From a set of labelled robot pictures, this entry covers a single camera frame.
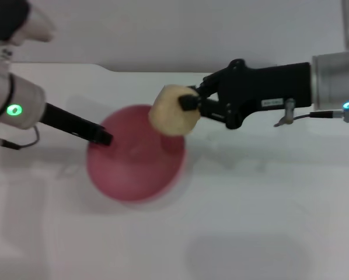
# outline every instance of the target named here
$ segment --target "white label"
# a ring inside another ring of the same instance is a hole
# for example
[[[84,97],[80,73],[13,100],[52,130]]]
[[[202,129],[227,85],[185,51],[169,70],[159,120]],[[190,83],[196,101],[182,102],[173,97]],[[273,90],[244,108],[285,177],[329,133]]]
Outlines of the white label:
[[[284,104],[283,98],[277,99],[267,99],[261,101],[261,106],[264,107],[272,107],[272,106],[282,106]]]

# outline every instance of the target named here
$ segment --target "green led light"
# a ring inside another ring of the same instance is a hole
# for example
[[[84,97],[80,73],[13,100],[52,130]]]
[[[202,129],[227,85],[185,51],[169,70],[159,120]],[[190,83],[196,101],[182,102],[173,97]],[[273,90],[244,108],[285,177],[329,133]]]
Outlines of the green led light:
[[[6,110],[6,112],[10,116],[18,116],[22,113],[22,111],[23,111],[22,107],[17,104],[10,105],[9,107],[7,107],[7,110]]]

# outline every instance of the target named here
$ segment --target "white surface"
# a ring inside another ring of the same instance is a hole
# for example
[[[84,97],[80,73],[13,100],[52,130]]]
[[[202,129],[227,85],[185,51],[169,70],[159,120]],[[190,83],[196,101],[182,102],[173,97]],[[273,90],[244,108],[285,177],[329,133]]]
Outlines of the white surface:
[[[14,70],[50,103],[92,121],[203,77],[93,65]],[[86,143],[40,125],[35,148],[0,149],[0,280],[349,280],[349,125],[275,129],[281,114],[254,114],[238,131],[201,120],[187,139],[185,176],[145,205],[99,194],[85,171]]]
[[[343,51],[340,0],[31,0],[58,31],[26,43],[22,62],[83,62],[114,71],[216,71],[309,61]]]

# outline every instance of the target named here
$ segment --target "red bowl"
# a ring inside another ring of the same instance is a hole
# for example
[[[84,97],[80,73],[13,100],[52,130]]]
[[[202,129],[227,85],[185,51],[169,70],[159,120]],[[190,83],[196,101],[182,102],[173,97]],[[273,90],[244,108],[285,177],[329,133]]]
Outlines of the red bowl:
[[[120,201],[143,201],[172,186],[186,157],[184,137],[168,137],[150,125],[151,106],[123,108],[102,122],[114,136],[109,147],[90,144],[87,169],[95,186]]]

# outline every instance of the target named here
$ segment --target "white wall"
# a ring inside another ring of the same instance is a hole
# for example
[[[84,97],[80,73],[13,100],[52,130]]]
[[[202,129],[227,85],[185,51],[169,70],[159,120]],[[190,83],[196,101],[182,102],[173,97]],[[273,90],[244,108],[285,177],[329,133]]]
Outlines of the white wall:
[[[57,25],[17,61],[86,62],[116,71],[196,71],[343,51],[340,0],[32,0]]]

